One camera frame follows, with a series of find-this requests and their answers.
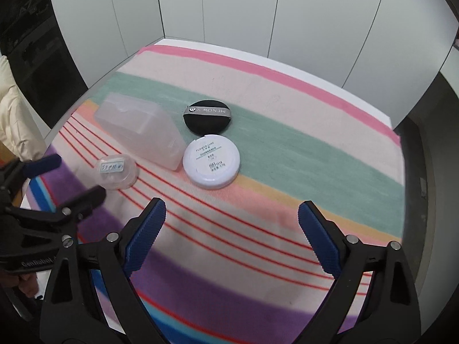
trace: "green stripe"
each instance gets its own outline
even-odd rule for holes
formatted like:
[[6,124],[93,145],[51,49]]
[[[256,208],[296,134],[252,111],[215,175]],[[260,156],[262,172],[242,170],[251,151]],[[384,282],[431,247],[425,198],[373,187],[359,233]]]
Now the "green stripe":
[[[115,73],[92,100],[110,92],[157,102],[187,143],[196,138],[183,122],[188,105],[207,97],[161,82]],[[272,119],[230,105],[222,133],[241,157],[240,173],[301,200],[313,200],[339,216],[401,237],[404,188],[393,179],[327,143]]]

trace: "blue gripper pad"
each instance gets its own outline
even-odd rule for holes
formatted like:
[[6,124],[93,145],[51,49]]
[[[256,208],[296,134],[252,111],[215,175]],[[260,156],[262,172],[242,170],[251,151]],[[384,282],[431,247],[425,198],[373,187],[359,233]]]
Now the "blue gripper pad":
[[123,270],[127,277],[142,267],[145,257],[166,220],[166,203],[159,200],[126,247]]
[[62,158],[58,154],[52,154],[41,158],[38,161],[31,161],[24,165],[22,174],[27,178],[34,178],[43,173],[59,168]]
[[306,203],[298,207],[298,223],[308,238],[325,273],[337,279],[341,274],[338,248]]

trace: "white round compact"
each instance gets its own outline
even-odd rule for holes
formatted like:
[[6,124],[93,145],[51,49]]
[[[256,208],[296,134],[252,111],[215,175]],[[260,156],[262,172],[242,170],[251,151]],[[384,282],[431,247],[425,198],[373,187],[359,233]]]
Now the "white round compact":
[[236,145],[217,134],[207,134],[188,145],[183,168],[190,180],[205,189],[229,185],[239,172],[240,156]]

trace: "person's hand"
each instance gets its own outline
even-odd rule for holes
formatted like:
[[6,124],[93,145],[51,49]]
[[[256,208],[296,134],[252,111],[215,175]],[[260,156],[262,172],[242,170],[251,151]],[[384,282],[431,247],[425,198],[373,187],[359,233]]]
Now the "person's hand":
[[18,286],[27,297],[32,298],[38,293],[37,274],[10,275],[0,269],[0,284],[3,287]]
[[19,289],[28,298],[34,297],[38,293],[37,274],[22,274],[19,276]]

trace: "clear plastic box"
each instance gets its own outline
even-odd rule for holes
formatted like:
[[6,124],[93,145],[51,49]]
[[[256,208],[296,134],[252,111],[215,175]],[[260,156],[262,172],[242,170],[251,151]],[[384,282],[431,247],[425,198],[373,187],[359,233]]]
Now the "clear plastic box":
[[175,171],[186,143],[158,104],[110,93],[94,115],[113,138],[135,155]]

